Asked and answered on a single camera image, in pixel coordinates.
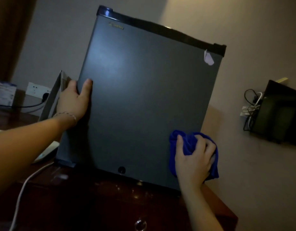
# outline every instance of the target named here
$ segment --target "gray refrigerator door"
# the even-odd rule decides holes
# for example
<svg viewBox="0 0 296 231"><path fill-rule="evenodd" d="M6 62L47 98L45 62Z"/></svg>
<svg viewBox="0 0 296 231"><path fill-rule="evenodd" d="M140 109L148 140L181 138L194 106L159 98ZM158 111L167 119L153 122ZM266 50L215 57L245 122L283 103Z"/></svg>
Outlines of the gray refrigerator door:
<svg viewBox="0 0 296 231"><path fill-rule="evenodd" d="M211 53L209 66L204 51L97 16L77 85L93 80L91 106L57 159L179 190L169 136L202 127L222 60Z"/></svg>

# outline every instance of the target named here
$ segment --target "wooden table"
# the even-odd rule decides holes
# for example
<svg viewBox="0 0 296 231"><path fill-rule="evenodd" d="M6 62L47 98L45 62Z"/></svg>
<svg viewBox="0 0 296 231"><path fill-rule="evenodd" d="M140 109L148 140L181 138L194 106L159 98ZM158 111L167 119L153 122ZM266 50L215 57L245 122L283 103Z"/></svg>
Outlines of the wooden table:
<svg viewBox="0 0 296 231"><path fill-rule="evenodd" d="M12 114L0 115L5 123L0 129L35 122L34 117L17 115L19 122ZM0 230L10 227L24 179L52 162L53 154L31 165L0 196ZM223 229L234 230L237 216L205 184L202 191ZM178 191L101 170L53 164L27 184L17 224L18 230L135 230L139 218L146 221L147 230L191 230Z"/></svg>

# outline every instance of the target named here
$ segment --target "white sticker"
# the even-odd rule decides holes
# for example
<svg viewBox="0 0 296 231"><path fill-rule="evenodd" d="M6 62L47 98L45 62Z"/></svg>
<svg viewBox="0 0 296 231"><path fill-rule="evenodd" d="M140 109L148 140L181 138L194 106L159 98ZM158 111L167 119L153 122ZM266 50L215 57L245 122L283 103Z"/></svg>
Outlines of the white sticker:
<svg viewBox="0 0 296 231"><path fill-rule="evenodd" d="M204 52L204 61L209 65L212 66L214 64L214 61L210 55L209 52L207 52L207 50L205 50Z"/></svg>

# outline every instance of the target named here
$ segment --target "hand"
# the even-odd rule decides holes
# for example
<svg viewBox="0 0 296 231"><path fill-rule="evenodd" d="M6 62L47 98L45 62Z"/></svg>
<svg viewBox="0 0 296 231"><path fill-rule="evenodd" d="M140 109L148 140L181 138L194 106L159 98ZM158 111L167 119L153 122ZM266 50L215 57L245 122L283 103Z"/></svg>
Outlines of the hand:
<svg viewBox="0 0 296 231"><path fill-rule="evenodd" d="M177 136L175 167L181 191L183 193L197 192L201 184L209 175L214 162L211 157L215 151L215 144L200 135L195 136L197 144L192 155L183 154L183 139Z"/></svg>
<svg viewBox="0 0 296 231"><path fill-rule="evenodd" d="M61 93L57 104L57 113L68 112L76 117L78 121L87 111L89 96L92 88L92 81L87 79L79 95L76 89L76 81L71 80L68 87ZM64 115L67 118L72 118L70 115Z"/></svg>

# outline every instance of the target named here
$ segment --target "black refrigerator top trim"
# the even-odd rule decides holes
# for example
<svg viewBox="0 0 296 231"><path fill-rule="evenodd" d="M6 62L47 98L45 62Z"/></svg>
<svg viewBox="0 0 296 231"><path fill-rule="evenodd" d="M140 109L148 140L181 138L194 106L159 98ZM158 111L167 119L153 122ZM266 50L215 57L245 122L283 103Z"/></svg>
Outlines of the black refrigerator top trim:
<svg viewBox="0 0 296 231"><path fill-rule="evenodd" d="M209 52L221 55L222 57L224 57L225 55L226 45L209 44L209 43L197 40L193 37L190 37L174 29L164 27L162 25L152 23L149 21L132 18L123 14L119 14L117 12L114 12L111 8L108 8L103 5L99 6L99 9L96 15L114 19L119 22L131 25L133 27L137 27L137 28L194 46L203 50L208 50Z"/></svg>

